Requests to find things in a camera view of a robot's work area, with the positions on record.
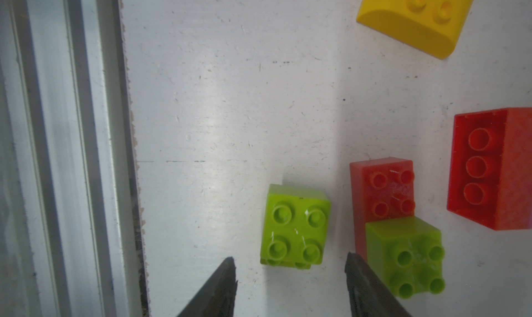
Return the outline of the small red lego brick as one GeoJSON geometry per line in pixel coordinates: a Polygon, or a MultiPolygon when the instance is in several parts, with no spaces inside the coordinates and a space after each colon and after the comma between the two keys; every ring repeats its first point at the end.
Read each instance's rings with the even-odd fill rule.
{"type": "Polygon", "coordinates": [[[353,162],[349,169],[355,249],[366,260],[368,222],[415,215],[414,163],[389,157],[353,162]]]}

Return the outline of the yellow long lego brick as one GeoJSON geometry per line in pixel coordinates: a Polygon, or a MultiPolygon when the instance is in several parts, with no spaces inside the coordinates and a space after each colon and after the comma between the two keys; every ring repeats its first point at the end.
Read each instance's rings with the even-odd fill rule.
{"type": "Polygon", "coordinates": [[[358,23],[438,59],[454,52],[473,0],[362,0],[358,23]]]}

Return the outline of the green lego brick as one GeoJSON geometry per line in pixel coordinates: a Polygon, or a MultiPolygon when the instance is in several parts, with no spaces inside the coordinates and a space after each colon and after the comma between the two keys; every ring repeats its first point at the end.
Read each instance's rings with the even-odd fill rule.
{"type": "Polygon", "coordinates": [[[365,228],[367,263],[394,296],[444,291],[439,229],[418,217],[368,222],[365,228]]]}
{"type": "Polygon", "coordinates": [[[317,189],[271,184],[267,193],[261,264],[309,269],[323,261],[331,200],[317,189]]]}

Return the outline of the red long lego brick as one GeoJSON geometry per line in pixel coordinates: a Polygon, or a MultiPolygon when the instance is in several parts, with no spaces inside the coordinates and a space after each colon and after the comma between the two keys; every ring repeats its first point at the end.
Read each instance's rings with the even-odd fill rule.
{"type": "Polygon", "coordinates": [[[531,228],[531,109],[454,118],[447,209],[493,230],[531,228]]]}

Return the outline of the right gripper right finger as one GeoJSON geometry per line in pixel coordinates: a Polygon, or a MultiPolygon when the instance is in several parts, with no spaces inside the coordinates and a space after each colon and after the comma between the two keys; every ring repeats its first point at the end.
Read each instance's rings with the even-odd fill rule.
{"type": "Polygon", "coordinates": [[[411,317],[357,253],[348,253],[345,269],[352,317],[411,317]]]}

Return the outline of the green lego brick front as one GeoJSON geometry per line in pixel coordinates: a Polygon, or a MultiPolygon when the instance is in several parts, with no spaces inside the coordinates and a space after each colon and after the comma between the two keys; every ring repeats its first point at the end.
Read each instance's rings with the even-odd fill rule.
{"type": "Polygon", "coordinates": [[[331,200],[317,189],[271,184],[267,193],[261,264],[309,269],[323,261],[331,200]]]}

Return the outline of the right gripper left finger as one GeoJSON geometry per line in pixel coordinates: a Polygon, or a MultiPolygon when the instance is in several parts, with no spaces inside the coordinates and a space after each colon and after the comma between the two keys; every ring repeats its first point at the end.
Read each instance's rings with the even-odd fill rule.
{"type": "Polygon", "coordinates": [[[231,317],[238,281],[233,257],[225,258],[178,317],[231,317]]]}

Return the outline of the green lego brick back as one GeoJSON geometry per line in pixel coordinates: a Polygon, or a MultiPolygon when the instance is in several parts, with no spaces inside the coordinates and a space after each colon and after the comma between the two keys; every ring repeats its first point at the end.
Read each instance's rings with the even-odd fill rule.
{"type": "Polygon", "coordinates": [[[439,229],[418,217],[368,222],[365,228],[367,263],[394,296],[444,291],[439,229]]]}

